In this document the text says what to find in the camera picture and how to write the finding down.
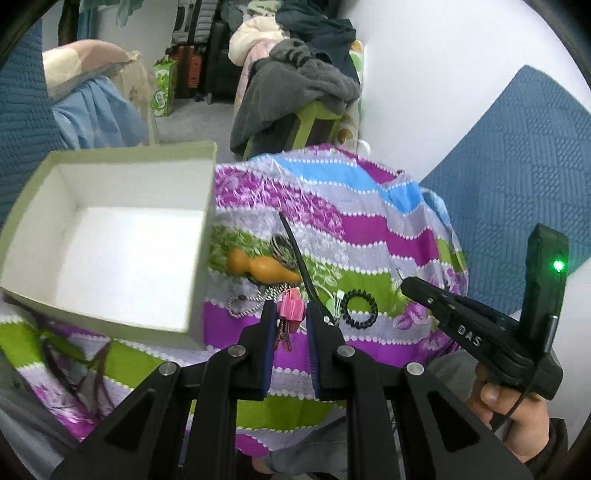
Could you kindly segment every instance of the blue stripe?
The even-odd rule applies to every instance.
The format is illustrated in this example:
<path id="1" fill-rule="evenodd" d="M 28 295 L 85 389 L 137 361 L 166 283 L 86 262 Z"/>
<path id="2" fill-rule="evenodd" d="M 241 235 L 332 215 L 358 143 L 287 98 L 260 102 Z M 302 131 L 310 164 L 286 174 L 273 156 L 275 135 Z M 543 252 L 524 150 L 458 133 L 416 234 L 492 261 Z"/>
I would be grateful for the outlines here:
<path id="1" fill-rule="evenodd" d="M 421 189 L 415 182 L 383 189 L 369 174 L 358 166 L 345 163 L 304 163 L 286 160 L 280 155 L 275 161 L 284 169 L 306 181 L 335 182 L 358 192 L 378 192 L 382 199 L 406 215 L 423 202 Z"/>

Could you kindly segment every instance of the green led light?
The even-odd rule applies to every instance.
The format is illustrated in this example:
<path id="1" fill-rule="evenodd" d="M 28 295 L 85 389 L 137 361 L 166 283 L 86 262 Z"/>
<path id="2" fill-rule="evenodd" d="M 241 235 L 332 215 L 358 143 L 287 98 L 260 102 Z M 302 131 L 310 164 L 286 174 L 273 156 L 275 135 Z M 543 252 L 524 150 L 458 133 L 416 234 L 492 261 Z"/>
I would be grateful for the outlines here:
<path id="1" fill-rule="evenodd" d="M 562 260 L 554 260 L 554 269 L 560 273 L 564 270 L 564 262 Z"/>

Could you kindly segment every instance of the metal screw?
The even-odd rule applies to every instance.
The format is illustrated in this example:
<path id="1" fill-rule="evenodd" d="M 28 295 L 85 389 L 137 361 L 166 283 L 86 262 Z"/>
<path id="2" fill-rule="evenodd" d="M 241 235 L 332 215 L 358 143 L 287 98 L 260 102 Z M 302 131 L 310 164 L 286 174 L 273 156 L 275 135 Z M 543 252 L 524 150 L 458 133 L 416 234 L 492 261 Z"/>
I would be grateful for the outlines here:
<path id="1" fill-rule="evenodd" d="M 228 347 L 228 354 L 233 357 L 239 357 L 246 353 L 246 348 L 242 345 L 232 345 Z"/>
<path id="2" fill-rule="evenodd" d="M 410 362 L 407 365 L 407 372 L 416 376 L 423 375 L 425 373 L 425 367 L 418 362 Z"/>
<path id="3" fill-rule="evenodd" d="M 158 367 L 158 372 L 160 372 L 160 375 L 163 375 L 165 377 L 172 375 L 176 372 L 176 370 L 177 366 L 172 362 L 163 363 Z"/>
<path id="4" fill-rule="evenodd" d="M 353 348 L 350 345 L 341 345 L 340 347 L 338 347 L 336 349 L 336 352 L 340 356 L 350 357 L 350 356 L 354 356 L 354 354 L 355 354 L 355 348 Z"/>

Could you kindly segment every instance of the gray floor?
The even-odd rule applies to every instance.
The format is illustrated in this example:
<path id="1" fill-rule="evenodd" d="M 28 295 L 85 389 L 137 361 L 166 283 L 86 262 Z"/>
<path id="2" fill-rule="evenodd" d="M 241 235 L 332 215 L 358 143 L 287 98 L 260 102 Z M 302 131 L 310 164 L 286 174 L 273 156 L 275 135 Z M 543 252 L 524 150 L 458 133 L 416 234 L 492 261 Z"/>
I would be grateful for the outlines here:
<path id="1" fill-rule="evenodd" d="M 218 163 L 236 161 L 239 157 L 230 151 L 233 109 L 231 103 L 175 100 L 171 115 L 156 119 L 160 143 L 213 140 Z"/>

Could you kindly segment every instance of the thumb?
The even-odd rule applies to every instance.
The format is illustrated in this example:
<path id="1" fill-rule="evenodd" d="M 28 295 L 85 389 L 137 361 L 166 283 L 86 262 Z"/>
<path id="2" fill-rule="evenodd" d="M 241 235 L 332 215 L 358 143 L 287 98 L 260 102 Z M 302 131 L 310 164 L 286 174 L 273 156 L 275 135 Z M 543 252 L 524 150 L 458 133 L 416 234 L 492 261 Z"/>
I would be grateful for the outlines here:
<path id="1" fill-rule="evenodd" d="M 486 384 L 480 392 L 480 399 L 493 412 L 506 415 L 513 405 L 519 400 L 521 393 L 517 390 L 507 387 L 499 387 L 493 384 Z M 519 407 L 511 415 L 522 426 L 536 424 L 539 420 L 539 413 L 544 403 L 539 398 L 527 396 L 523 399 Z"/>

